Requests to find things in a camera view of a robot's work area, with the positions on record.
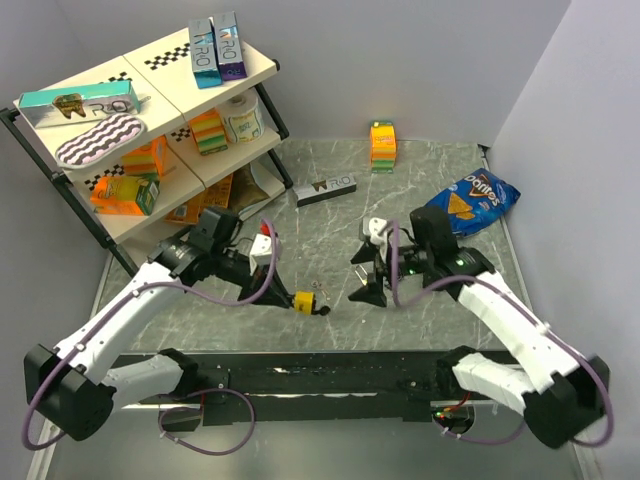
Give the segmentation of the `yellow padlock black key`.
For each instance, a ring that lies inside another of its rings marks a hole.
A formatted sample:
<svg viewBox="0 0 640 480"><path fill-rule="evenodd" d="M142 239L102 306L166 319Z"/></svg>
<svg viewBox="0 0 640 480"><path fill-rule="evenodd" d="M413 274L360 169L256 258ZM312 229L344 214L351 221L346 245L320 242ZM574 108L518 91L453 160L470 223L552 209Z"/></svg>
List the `yellow padlock black key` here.
<svg viewBox="0 0 640 480"><path fill-rule="evenodd" d="M320 307L319 309L314 309L312 311L313 315L326 316L331 312L331 308L327 305Z"/></svg>

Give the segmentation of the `small brass padlock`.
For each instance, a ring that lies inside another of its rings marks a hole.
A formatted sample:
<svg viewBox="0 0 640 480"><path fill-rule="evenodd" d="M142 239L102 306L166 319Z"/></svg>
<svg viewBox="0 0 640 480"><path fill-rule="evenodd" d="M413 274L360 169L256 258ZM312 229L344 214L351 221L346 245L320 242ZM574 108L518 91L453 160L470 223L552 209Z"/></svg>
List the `small brass padlock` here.
<svg viewBox="0 0 640 480"><path fill-rule="evenodd" d="M368 272L362 265L356 265L354 272L363 286L368 284Z"/></svg>

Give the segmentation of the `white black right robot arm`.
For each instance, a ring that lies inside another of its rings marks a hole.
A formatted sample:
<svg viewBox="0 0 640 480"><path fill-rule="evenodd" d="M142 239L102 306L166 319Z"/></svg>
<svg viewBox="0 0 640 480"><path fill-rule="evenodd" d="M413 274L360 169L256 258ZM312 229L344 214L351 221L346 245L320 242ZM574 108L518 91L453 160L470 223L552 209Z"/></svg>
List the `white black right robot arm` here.
<svg viewBox="0 0 640 480"><path fill-rule="evenodd" d="M559 338L479 250L460 246L444 210L417 208L410 222L410 242L403 245L396 221L361 221L362 245L351 262L372 263L373 269L350 300L404 308L432 292L447 293L494 334L517 365L500 364L460 346L437 363L441 395L454 399L477 393L506 406L552 449L567 443L606 445L615 426L608 365Z"/></svg>

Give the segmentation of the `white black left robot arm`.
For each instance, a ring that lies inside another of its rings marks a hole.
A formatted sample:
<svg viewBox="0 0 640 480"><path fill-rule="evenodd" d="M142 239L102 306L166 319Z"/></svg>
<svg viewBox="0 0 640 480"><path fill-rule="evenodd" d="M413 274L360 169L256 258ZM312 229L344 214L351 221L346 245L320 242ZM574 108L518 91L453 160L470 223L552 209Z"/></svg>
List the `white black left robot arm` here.
<svg viewBox="0 0 640 480"><path fill-rule="evenodd" d="M200 383L198 364L175 349L126 367L114 363L160 310L181 293L194 294L197 282L215 276L239 286L234 306L264 304L274 294L278 306L291 307L293 297L277 277L280 242L275 227L263 219L263 230L244 255L231 245L238 222L228 209L206 209L196 225L160 241L126 287L83 327L52 349L37 345L27 353L26 448L38 448L29 439L34 413L82 441L126 405L154 396L191 399Z"/></svg>

